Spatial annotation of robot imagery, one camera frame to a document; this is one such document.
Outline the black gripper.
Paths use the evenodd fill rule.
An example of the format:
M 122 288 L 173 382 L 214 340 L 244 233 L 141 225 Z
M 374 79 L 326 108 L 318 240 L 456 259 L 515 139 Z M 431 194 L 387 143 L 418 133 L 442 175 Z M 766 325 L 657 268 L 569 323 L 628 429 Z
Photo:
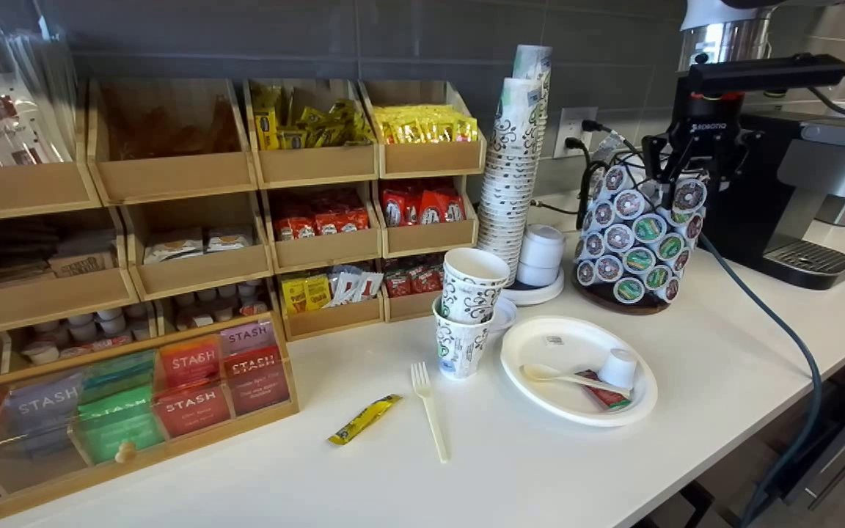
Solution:
M 845 61 L 835 57 L 786 57 L 744 61 L 694 61 L 678 76 L 672 123 L 641 140 L 644 174 L 674 183 L 684 169 L 713 180 L 738 165 L 738 115 L 748 92 L 792 92 L 838 86 Z

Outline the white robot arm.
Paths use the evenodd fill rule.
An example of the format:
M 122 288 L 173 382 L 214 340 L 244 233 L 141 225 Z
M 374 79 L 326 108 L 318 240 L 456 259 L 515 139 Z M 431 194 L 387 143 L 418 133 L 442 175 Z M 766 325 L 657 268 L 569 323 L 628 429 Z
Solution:
M 685 0 L 672 123 L 641 140 L 644 174 L 674 183 L 688 168 L 722 174 L 735 153 L 742 99 L 750 92 L 835 86 L 833 57 L 769 57 L 769 20 L 779 0 Z

